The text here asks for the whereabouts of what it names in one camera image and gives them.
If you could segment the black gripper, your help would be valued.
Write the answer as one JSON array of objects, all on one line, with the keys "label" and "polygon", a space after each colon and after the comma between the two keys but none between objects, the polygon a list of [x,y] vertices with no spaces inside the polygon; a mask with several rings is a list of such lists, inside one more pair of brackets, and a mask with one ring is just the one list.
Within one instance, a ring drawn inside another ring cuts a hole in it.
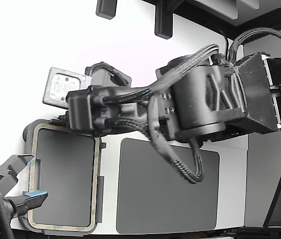
[{"label": "black gripper", "polygon": [[73,131],[92,136],[106,136],[133,131],[125,123],[111,122],[120,118],[138,120],[137,103],[103,105],[105,97],[116,98],[140,90],[131,88],[131,78],[111,65],[100,62],[85,68],[91,85],[67,94],[69,126]]}]

